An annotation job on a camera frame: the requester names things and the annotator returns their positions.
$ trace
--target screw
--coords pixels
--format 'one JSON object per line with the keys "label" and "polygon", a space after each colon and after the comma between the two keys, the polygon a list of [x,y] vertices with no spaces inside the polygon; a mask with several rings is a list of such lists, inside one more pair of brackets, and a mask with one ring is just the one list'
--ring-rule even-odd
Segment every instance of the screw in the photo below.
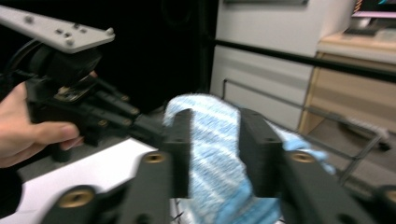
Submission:
{"label": "screw", "polygon": [[99,126],[106,126],[107,125],[107,120],[105,120],[105,119],[99,120],[98,125]]}
{"label": "screw", "polygon": [[165,160],[165,157],[161,154],[153,153],[153,154],[147,155],[145,160],[146,160],[146,162],[149,162],[149,163],[161,162],[161,161]]}
{"label": "screw", "polygon": [[33,16],[25,16],[24,20],[26,23],[33,23],[33,21],[35,20],[35,18]]}
{"label": "screw", "polygon": [[293,160],[299,161],[299,162],[313,162],[313,161],[315,161],[315,159],[311,155],[308,155],[306,153],[301,153],[301,152],[293,153],[291,155],[291,158]]}
{"label": "screw", "polygon": [[93,197],[93,193],[87,189],[74,190],[62,196],[59,206],[62,208],[81,207],[89,203]]}
{"label": "screw", "polygon": [[136,108],[131,109],[131,114],[136,115],[139,113],[139,110]]}
{"label": "screw", "polygon": [[66,44],[71,46],[74,44],[74,38],[72,36],[68,36],[67,38],[64,39],[66,41]]}
{"label": "screw", "polygon": [[129,125],[132,124],[132,122],[131,122],[130,119],[125,119],[125,120],[123,121],[123,124],[124,124],[125,126],[129,126]]}
{"label": "screw", "polygon": [[114,35],[114,30],[113,30],[113,28],[108,28],[107,30],[106,30],[106,34],[107,35]]}
{"label": "screw", "polygon": [[58,34],[58,35],[61,35],[63,32],[64,31],[62,29],[60,29],[60,28],[55,30],[55,33]]}
{"label": "screw", "polygon": [[129,97],[127,95],[121,96],[122,101],[129,101]]}
{"label": "screw", "polygon": [[387,197],[393,202],[396,203],[396,190],[389,190],[387,192]]}
{"label": "screw", "polygon": [[61,87],[61,88],[59,88],[58,93],[64,94],[64,93],[67,93],[69,90],[70,90],[70,88],[68,88],[68,87]]}

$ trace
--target computer screen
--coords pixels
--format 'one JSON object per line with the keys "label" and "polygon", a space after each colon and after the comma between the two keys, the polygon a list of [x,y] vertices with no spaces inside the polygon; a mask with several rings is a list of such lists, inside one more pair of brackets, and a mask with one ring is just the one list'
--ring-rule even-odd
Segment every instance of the computer screen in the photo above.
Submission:
{"label": "computer screen", "polygon": [[396,0],[357,0],[352,17],[396,20]]}

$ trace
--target fabric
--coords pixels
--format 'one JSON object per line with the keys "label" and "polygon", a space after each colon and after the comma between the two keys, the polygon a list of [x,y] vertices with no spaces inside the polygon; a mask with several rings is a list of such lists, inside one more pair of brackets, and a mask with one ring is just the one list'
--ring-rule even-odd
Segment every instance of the fabric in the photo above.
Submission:
{"label": "fabric", "polygon": [[[181,199],[183,219],[197,224],[275,223],[281,216],[278,199],[257,198],[238,157],[240,114],[238,108],[216,96],[185,94],[173,98],[165,109],[163,124],[191,109],[190,199]],[[297,134],[269,123],[286,150],[304,149],[320,161],[326,154],[310,149]]]}

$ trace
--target metal rod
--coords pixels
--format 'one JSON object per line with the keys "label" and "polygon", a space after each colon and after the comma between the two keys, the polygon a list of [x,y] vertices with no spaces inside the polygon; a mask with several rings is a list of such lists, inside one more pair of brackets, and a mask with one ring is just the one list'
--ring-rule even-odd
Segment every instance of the metal rod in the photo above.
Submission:
{"label": "metal rod", "polygon": [[287,60],[287,61],[292,61],[295,63],[310,64],[310,65],[314,65],[317,67],[331,69],[334,71],[349,73],[351,75],[357,75],[360,77],[368,77],[368,78],[373,78],[373,79],[377,79],[377,80],[381,80],[381,81],[396,83],[396,72],[375,69],[375,68],[365,67],[365,66],[357,66],[357,65],[353,65],[353,64],[349,64],[349,63],[338,63],[338,62],[334,62],[334,61],[323,60],[323,59],[308,57],[308,56],[304,56],[304,55],[292,54],[292,53],[277,51],[277,50],[273,50],[273,49],[257,48],[257,47],[252,47],[252,46],[248,46],[248,45],[242,45],[242,44],[237,44],[237,43],[233,43],[233,42],[228,42],[228,41],[224,41],[224,40],[213,39],[210,37],[208,38],[208,41],[214,45],[219,45],[219,46],[228,47],[228,48],[232,48],[232,49],[241,49],[244,51],[258,53],[261,55],[275,57],[275,58],[279,58],[279,59],[283,59],[283,60]]}

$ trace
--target brass screw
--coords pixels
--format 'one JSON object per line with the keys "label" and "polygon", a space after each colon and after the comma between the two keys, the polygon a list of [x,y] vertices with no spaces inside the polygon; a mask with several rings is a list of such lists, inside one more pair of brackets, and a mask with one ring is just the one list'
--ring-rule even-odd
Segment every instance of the brass screw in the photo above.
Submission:
{"label": "brass screw", "polygon": [[105,120],[105,119],[99,120],[98,125],[99,126],[106,126],[107,125],[107,120]]}
{"label": "brass screw", "polygon": [[146,162],[154,163],[154,162],[161,162],[165,160],[165,157],[161,154],[150,154],[146,156]]}
{"label": "brass screw", "polygon": [[129,101],[129,97],[127,95],[121,96],[122,101]]}
{"label": "brass screw", "polygon": [[133,108],[131,109],[131,114],[136,115],[139,113],[139,109]]}
{"label": "brass screw", "polygon": [[387,197],[393,202],[396,203],[396,190],[387,191]]}
{"label": "brass screw", "polygon": [[93,199],[93,193],[87,189],[75,190],[64,195],[59,201],[62,208],[80,207]]}
{"label": "brass screw", "polygon": [[123,121],[123,124],[124,124],[125,126],[129,126],[129,125],[132,124],[132,122],[131,122],[130,119],[125,119],[125,120]]}
{"label": "brass screw", "polygon": [[302,152],[293,153],[291,158],[299,162],[313,162],[315,160],[311,155]]}

